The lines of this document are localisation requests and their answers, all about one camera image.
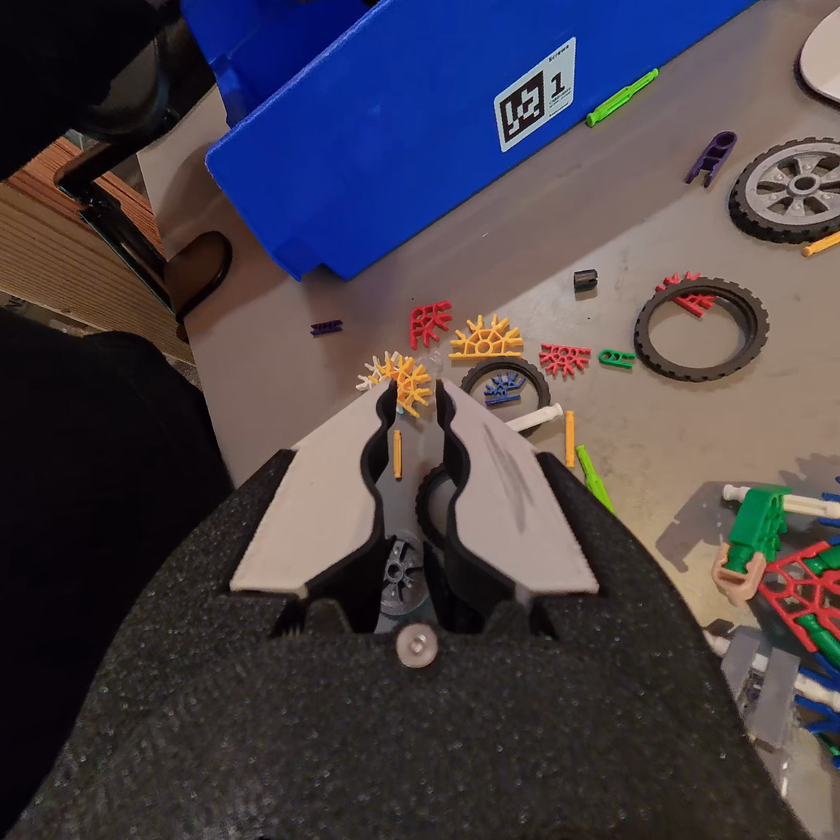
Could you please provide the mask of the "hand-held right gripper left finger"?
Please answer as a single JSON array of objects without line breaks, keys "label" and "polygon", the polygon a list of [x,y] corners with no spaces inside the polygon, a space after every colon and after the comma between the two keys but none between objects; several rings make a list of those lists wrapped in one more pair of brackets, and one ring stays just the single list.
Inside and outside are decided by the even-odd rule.
[{"label": "hand-held right gripper left finger", "polygon": [[381,539],[376,483],[389,466],[396,396],[396,382],[386,379],[293,446],[231,592],[305,598]]}]

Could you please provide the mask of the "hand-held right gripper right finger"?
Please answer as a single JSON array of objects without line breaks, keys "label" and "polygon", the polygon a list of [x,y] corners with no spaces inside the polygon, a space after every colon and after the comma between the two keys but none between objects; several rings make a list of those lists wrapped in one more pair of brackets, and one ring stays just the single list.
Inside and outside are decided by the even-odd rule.
[{"label": "hand-held right gripper right finger", "polygon": [[444,570],[467,603],[595,594],[599,584],[543,471],[539,452],[447,380],[436,385],[448,504]]}]

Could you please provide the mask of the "yellow snowflake connector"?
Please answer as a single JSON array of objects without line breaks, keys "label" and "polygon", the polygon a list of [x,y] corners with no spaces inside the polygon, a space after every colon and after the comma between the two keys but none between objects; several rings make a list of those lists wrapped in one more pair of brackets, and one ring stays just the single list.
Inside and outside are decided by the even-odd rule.
[{"label": "yellow snowflake connector", "polygon": [[420,413],[416,404],[421,407],[428,407],[428,397],[432,395],[428,384],[432,381],[423,364],[417,363],[414,357],[403,355],[398,377],[393,380],[397,385],[396,410],[399,413],[406,413],[414,418],[419,418]]}]

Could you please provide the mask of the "black toy tyre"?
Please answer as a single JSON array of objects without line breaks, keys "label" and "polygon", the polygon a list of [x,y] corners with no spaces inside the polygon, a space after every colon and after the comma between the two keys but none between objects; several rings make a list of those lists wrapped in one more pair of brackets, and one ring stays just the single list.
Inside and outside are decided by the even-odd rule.
[{"label": "black toy tyre", "polygon": [[[704,368],[689,367],[667,359],[655,349],[650,338],[650,322],[655,312],[669,301],[686,294],[713,296],[730,303],[740,314],[746,326],[745,344],[726,362]],[[739,284],[722,278],[699,276],[695,280],[680,280],[659,289],[644,304],[638,314],[633,344],[636,356],[648,369],[677,382],[716,382],[733,375],[751,363],[761,352],[770,333],[768,312],[760,299]]]},{"label": "black toy tyre", "polygon": [[[527,377],[528,381],[521,391],[521,400],[487,406],[484,397],[486,383],[491,376],[505,370],[518,371]],[[460,387],[503,423],[552,404],[550,387],[543,373],[533,364],[513,357],[481,360],[467,372]]]},{"label": "black toy tyre", "polygon": [[444,551],[448,508],[456,486],[444,464],[431,469],[423,478],[415,498],[416,520],[424,537]]}]

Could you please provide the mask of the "blue labelled storage bin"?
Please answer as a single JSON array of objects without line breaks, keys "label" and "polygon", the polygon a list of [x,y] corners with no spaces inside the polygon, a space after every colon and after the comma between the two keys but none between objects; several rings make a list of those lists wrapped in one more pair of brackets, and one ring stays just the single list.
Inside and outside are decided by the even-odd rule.
[{"label": "blue labelled storage bin", "polygon": [[747,1],[181,2],[216,184],[296,279],[350,279]]}]

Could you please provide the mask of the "lime green toy rod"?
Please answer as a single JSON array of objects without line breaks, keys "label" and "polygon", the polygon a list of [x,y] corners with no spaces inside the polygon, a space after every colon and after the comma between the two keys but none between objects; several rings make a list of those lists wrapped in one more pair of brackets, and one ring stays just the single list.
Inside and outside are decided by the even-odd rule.
[{"label": "lime green toy rod", "polygon": [[597,123],[602,122],[609,117],[614,111],[626,105],[631,98],[636,96],[641,90],[646,88],[657,79],[659,74],[658,68],[646,73],[644,76],[636,80],[631,85],[623,87],[621,90],[613,94],[609,99],[595,107],[591,112],[587,113],[585,117],[585,124],[589,128],[593,128]]},{"label": "lime green toy rod", "polygon": [[575,448],[577,457],[581,462],[581,467],[584,472],[584,481],[587,489],[591,494],[603,504],[612,514],[615,514],[615,509],[611,498],[609,497],[602,478],[599,476],[592,463],[592,457],[586,450],[586,447],[579,444]]}]

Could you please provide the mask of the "grey wheel hub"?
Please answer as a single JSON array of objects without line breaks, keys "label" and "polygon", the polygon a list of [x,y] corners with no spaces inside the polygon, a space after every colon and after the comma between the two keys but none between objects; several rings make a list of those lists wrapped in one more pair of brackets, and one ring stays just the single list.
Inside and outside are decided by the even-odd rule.
[{"label": "grey wheel hub", "polygon": [[393,618],[406,616],[427,598],[423,542],[413,532],[398,531],[385,562],[381,614]]}]

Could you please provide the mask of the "white toy rod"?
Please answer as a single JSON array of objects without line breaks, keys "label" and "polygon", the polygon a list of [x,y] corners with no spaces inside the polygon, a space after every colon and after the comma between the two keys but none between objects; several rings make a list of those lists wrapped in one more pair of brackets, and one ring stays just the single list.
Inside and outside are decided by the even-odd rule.
[{"label": "white toy rod", "polygon": [[559,419],[564,414],[559,403],[544,406],[532,413],[518,416],[506,422],[506,425],[519,434],[530,434],[533,429]]}]

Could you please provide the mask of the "blue snowflake connector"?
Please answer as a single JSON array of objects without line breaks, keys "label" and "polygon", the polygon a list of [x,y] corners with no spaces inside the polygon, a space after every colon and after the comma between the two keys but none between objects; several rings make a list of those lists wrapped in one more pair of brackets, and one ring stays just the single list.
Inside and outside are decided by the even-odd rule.
[{"label": "blue snowflake connector", "polygon": [[487,406],[517,403],[522,399],[522,389],[527,377],[518,371],[499,371],[491,376],[484,392]]}]

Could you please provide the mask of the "white snowflake connector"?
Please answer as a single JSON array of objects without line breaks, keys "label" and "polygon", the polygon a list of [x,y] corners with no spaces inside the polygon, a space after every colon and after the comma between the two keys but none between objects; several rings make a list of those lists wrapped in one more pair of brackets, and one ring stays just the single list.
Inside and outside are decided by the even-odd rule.
[{"label": "white snowflake connector", "polygon": [[380,361],[374,356],[371,364],[364,364],[367,374],[358,376],[360,383],[355,386],[356,390],[360,392],[369,391],[386,379],[396,379],[402,362],[403,357],[398,352],[385,352],[384,361]]}]

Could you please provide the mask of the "red fan connector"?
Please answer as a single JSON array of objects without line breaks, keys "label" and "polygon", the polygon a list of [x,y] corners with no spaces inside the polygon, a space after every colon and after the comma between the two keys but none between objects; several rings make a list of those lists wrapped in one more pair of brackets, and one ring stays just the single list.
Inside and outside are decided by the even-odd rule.
[{"label": "red fan connector", "polygon": [[446,300],[412,310],[409,319],[409,343],[412,350],[416,351],[419,343],[428,349],[431,341],[440,341],[438,330],[448,331],[447,324],[452,320],[449,313],[451,308],[451,302]]},{"label": "red fan connector", "polygon": [[578,371],[585,370],[591,358],[591,349],[557,343],[543,343],[539,352],[540,366],[554,377],[575,376]]},{"label": "red fan connector", "polygon": [[[693,281],[697,280],[699,277],[700,273],[693,274],[690,271],[687,271],[684,275],[680,275],[680,273],[676,272],[672,276],[664,278],[663,282],[658,284],[655,290],[663,291],[667,287],[679,284],[681,281]],[[696,292],[689,292],[676,297],[673,302],[694,317],[701,318],[706,311],[711,309],[716,299],[717,296],[714,294],[704,295]]]}]

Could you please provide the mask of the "colourful toy model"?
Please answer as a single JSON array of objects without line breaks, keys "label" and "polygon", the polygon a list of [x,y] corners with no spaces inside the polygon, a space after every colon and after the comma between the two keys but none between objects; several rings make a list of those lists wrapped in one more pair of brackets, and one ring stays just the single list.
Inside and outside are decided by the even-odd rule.
[{"label": "colourful toy model", "polygon": [[839,765],[839,548],[838,534],[786,555],[781,536],[786,516],[803,515],[838,528],[838,494],[820,500],[792,494],[783,486],[754,488],[726,485],[726,501],[740,510],[728,542],[712,568],[721,593],[738,605],[761,595],[783,629],[799,643],[802,658],[772,647],[761,652],[762,636],[740,626],[728,634],[705,631],[753,741],[771,764],[779,753],[792,716],[816,736],[832,766]]}]

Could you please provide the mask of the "purple clip connector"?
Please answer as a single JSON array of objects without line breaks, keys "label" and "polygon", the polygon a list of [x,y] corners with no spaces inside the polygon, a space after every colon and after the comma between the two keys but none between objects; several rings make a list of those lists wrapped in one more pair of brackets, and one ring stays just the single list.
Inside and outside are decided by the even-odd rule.
[{"label": "purple clip connector", "polygon": [[684,183],[692,183],[700,173],[705,172],[706,177],[703,186],[708,188],[729,157],[737,140],[738,135],[735,132],[723,131],[717,133],[692,165]]}]

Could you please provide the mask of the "toy wheel with grey hub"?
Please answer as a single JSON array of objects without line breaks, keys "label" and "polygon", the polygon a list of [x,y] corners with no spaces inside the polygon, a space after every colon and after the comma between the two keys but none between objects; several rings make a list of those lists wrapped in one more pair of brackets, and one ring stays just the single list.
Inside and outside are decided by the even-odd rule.
[{"label": "toy wheel with grey hub", "polygon": [[810,137],[767,150],[734,183],[728,209],[743,233],[775,244],[808,244],[836,233],[838,140]]}]

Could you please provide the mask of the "white desk stand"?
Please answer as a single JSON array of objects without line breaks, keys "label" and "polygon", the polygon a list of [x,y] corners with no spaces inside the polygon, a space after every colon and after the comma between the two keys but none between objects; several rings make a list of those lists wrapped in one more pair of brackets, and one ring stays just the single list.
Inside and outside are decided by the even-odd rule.
[{"label": "white desk stand", "polygon": [[809,95],[839,105],[839,8],[813,29],[794,63],[794,76]]}]

